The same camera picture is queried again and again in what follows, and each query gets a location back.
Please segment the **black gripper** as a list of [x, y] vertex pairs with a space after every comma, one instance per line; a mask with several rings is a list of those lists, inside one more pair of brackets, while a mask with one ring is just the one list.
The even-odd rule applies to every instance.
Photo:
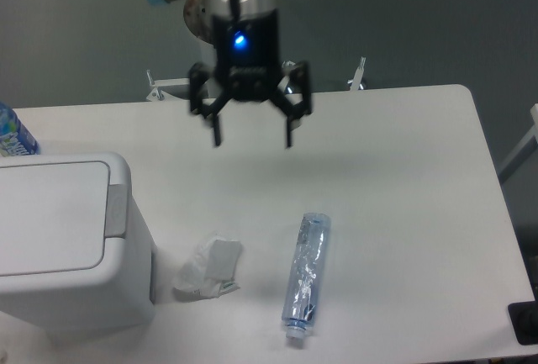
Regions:
[[[307, 61], [281, 60], [278, 11], [243, 16], [214, 15], [211, 19], [216, 67], [197, 62], [188, 71], [189, 108], [213, 130], [214, 147], [222, 144], [219, 113], [231, 100], [261, 103], [267, 99], [286, 117], [286, 147], [293, 146], [293, 131], [303, 116], [313, 112], [313, 93]], [[211, 104], [203, 101], [203, 86], [213, 77], [221, 91]], [[293, 103], [287, 87], [298, 89]]]

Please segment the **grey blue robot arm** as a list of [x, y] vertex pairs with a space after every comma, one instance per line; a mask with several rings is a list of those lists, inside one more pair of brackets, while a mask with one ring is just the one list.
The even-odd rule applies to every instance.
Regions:
[[[148, 0], [171, 3], [177, 0]], [[219, 113], [230, 101], [269, 101], [286, 118], [286, 146], [302, 117], [313, 112], [309, 64], [284, 67], [280, 56], [277, 0], [208, 0], [214, 66], [195, 63], [189, 70], [190, 112], [200, 116], [222, 142]]]

